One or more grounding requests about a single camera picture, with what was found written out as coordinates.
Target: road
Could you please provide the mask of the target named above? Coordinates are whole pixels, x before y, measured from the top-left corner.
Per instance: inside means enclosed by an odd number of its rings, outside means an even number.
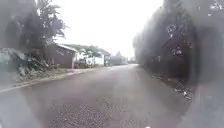
[[[137,65],[0,94],[3,128],[175,128],[189,102]]]

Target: tree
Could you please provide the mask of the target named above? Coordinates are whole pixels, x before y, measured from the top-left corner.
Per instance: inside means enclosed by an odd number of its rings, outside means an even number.
[[[58,18],[57,8],[59,6],[52,5],[51,0],[39,0],[37,6],[26,17],[18,16],[9,22],[5,31],[8,47],[24,53],[26,60],[23,61],[23,66],[47,66],[47,44],[49,41],[54,43],[52,39],[56,36],[65,36],[65,24]]]

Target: house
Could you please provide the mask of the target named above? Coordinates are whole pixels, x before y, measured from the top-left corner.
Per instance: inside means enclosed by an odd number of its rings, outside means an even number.
[[[59,64],[61,68],[74,68],[74,61],[78,58],[78,50],[63,44],[47,46],[47,58],[52,64]]]
[[[79,51],[82,51],[84,49],[92,49],[93,51],[101,54],[101,57],[95,57],[95,61],[93,62],[93,59],[92,58],[86,58],[86,63],[87,64],[97,64],[97,65],[103,65],[103,66],[109,66],[109,60],[110,60],[110,57],[111,57],[111,54],[102,49],[102,48],[99,48],[97,46],[86,46],[86,45],[77,45],[77,44],[66,44],[66,46],[69,46],[69,47],[72,47],[72,48],[75,48]],[[80,60],[81,58],[84,58],[84,55],[82,54],[79,54],[77,55],[77,60]]]

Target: building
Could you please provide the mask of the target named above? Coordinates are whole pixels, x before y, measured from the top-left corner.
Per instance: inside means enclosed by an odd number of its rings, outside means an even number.
[[[78,50],[63,44],[50,44],[46,52],[48,61],[61,68],[74,68],[74,62],[78,58]]]

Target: sidewalk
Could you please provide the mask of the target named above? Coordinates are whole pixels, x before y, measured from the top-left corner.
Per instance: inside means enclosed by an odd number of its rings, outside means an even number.
[[[17,88],[22,88],[26,86],[31,86],[37,83],[41,82],[46,82],[46,81],[51,81],[51,80],[58,80],[62,79],[68,76],[76,75],[76,74],[81,74],[85,72],[90,72],[90,71],[95,71],[99,68],[90,68],[90,69],[68,69],[68,73],[60,74],[57,76],[52,76],[52,77],[47,77],[47,78],[40,78],[40,79],[34,79],[26,82],[21,82],[21,83],[8,83],[8,84],[1,84],[0,85],[0,93],[7,92],[10,90],[14,90]]]

